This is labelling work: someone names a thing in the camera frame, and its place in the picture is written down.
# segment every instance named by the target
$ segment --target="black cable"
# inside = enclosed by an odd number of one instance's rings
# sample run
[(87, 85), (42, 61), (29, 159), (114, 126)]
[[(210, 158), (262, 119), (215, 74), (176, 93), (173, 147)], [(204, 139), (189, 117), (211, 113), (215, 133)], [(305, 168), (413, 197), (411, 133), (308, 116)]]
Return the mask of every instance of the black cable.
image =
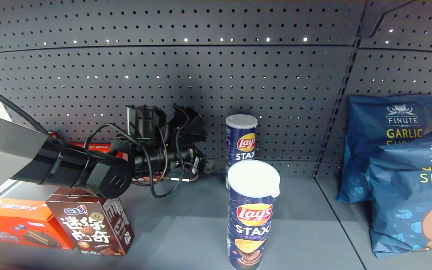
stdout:
[(148, 170), (149, 170), (149, 187), (151, 190), (151, 195), (153, 195), (154, 198), (164, 198), (168, 195), (170, 195), (171, 193), (173, 193), (175, 191), (175, 189), (180, 185), (180, 183), (182, 182), (183, 176), (185, 174), (185, 163), (182, 159), (182, 155), (180, 152), (180, 148), (179, 148), (179, 142), (178, 142), (178, 137), (179, 137), (179, 132), (180, 132), (180, 128), (178, 128), (178, 131), (176, 132), (176, 139), (175, 139), (175, 143), (176, 143), (176, 149), (178, 151), (178, 157), (180, 159), (180, 164), (182, 166), (181, 169), (181, 177), (180, 180), (178, 181), (178, 183), (168, 192), (164, 193), (163, 195), (158, 195), (156, 194), (155, 190), (154, 190), (154, 178), (153, 178), (153, 169), (151, 168), (151, 162), (149, 159), (149, 155), (148, 152), (146, 151), (146, 148), (144, 148), (143, 145), (141, 145), (139, 142), (137, 142), (137, 140), (133, 139), (131, 136), (129, 136), (126, 132), (124, 132), (121, 128), (119, 128), (117, 125), (113, 124), (113, 123), (103, 123), (101, 126), (99, 126), (98, 128), (96, 128), (96, 130), (94, 130), (93, 132), (91, 132), (91, 134), (89, 134), (89, 137), (86, 138), (85, 142), (84, 142), (84, 149), (88, 149), (89, 148), (89, 143), (91, 142), (91, 140), (93, 139), (93, 137), (96, 135), (96, 133), (98, 133), (101, 129), (110, 126), (111, 128), (115, 129), (118, 133), (120, 133), (123, 137), (125, 137), (127, 140), (129, 140), (130, 142), (134, 143), (135, 145), (137, 145), (138, 147), (141, 148), (141, 150), (144, 153), (144, 156), (146, 157), (146, 162), (148, 163)]
[(23, 111), (16, 104), (12, 103), (9, 99), (5, 98), (1, 94), (0, 94), (0, 102), (2, 104), (5, 104), (5, 106), (13, 110), (15, 113), (21, 115), (21, 117), (24, 118), (26, 121), (28, 121), (28, 123), (31, 124), (37, 131), (44, 134), (48, 134), (48, 131), (45, 128), (43, 128), (43, 126), (41, 126), (41, 124), (38, 123), (34, 118), (32, 118), (31, 115)]

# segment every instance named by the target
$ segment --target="gray pegboard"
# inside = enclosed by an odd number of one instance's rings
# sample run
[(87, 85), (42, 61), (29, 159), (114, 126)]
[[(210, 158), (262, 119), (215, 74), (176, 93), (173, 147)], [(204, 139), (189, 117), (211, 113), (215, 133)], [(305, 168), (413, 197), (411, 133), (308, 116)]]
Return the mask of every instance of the gray pegboard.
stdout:
[(343, 171), (343, 164), (321, 163), (318, 167), (317, 179), (339, 179)]
[(91, 46), (352, 45), (363, 0), (0, 0), (0, 52)]
[(432, 1), (419, 0), (388, 12), (374, 36), (362, 39), (361, 47), (432, 51)]
[[(202, 150), (224, 156), (225, 118), (258, 118), (260, 159), (316, 161), (349, 46), (143, 46), (0, 53), (0, 93), (68, 142), (104, 122), (125, 126), (125, 105), (173, 102), (204, 116)], [(23, 119), (12, 114), (16, 123)], [(115, 135), (103, 130), (95, 142)]]
[(322, 162), (342, 162), (349, 95), (432, 95), (432, 52), (361, 49)]

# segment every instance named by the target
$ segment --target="potato chip image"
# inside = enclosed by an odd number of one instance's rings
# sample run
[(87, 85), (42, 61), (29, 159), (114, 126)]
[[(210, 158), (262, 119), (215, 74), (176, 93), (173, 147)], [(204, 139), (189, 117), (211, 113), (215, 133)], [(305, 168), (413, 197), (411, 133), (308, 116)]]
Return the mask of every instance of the potato chip image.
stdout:
[(266, 241), (264, 238), (262, 241), (251, 241), (245, 239), (235, 239), (234, 243), (244, 253), (251, 253), (257, 250)]

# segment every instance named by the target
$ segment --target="blue can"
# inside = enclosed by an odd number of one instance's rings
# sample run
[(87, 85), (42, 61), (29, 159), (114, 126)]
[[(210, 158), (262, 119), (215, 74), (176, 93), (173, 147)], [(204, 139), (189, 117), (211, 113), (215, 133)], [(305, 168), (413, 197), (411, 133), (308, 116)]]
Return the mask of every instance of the blue can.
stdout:
[(247, 114), (233, 114), (226, 118), (226, 189), (230, 167), (238, 161), (254, 159), (257, 125), (258, 120)]
[(261, 264), (279, 182), (278, 171), (262, 161), (240, 161), (229, 169), (226, 241), (233, 269), (255, 270)]

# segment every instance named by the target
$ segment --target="stax text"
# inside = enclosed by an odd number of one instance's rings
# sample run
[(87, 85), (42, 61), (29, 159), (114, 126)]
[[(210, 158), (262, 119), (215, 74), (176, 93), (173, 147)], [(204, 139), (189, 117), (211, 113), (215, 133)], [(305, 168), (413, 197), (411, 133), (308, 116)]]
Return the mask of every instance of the stax text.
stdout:
[(236, 154), (237, 161), (243, 161), (245, 159), (252, 159), (252, 158), (254, 158), (254, 152)]
[(243, 152), (253, 151), (256, 145), (255, 137), (254, 133), (249, 133), (241, 137), (237, 143), (238, 150)]
[(246, 236), (262, 236), (263, 234), (267, 234), (269, 232), (269, 228), (271, 225), (268, 225), (266, 227), (243, 227), (241, 225), (235, 225), (236, 232), (238, 234), (245, 234)]

